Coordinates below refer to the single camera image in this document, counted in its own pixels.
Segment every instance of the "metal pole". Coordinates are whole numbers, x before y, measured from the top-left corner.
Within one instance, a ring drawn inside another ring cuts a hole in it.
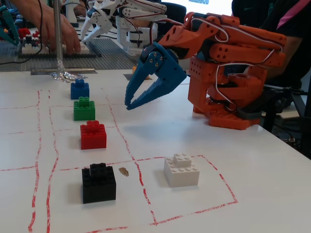
[[[54,0],[54,21],[55,21],[55,38],[56,38],[56,54],[60,61],[63,61],[63,42],[60,21],[60,4],[59,0]]]

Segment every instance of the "green lego brick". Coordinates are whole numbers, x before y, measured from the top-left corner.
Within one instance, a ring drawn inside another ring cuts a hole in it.
[[[79,97],[73,104],[74,120],[95,120],[95,103],[89,97]]]

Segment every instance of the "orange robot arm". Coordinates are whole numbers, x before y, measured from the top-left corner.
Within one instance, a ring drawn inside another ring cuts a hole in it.
[[[186,77],[178,59],[190,58],[188,99],[196,113],[203,113],[209,117],[210,125],[218,127],[244,130],[259,123],[260,113],[257,118],[252,115],[252,119],[246,119],[246,115],[239,116],[239,109],[261,96],[267,76],[264,67],[282,66],[286,37],[242,26],[236,17],[214,14],[189,13],[184,24],[174,24],[158,43],[151,40],[141,54],[138,69],[127,87],[127,108],[139,107],[172,92]],[[250,68],[247,74],[224,75],[225,66],[229,65]],[[159,79],[131,103],[144,76],[154,73]]]
[[[261,66],[282,66],[284,35],[242,26],[236,17],[189,13],[184,26],[173,26],[159,44],[180,59],[191,58],[188,99],[210,125],[244,130],[259,123],[234,112],[261,95],[267,75]],[[249,65],[248,73],[224,75],[234,64]]]

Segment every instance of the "crumpled aluminum foil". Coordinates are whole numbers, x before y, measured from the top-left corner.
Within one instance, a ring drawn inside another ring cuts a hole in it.
[[[81,74],[69,74],[65,72],[65,67],[63,62],[57,58],[57,72],[51,73],[55,80],[70,83],[74,82],[76,79],[86,79],[87,77]]]

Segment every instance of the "small debris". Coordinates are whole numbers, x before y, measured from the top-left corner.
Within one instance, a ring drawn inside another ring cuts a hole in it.
[[[121,168],[119,168],[119,171],[121,172],[122,175],[124,175],[126,177],[129,176],[128,171],[125,168],[121,167]]]

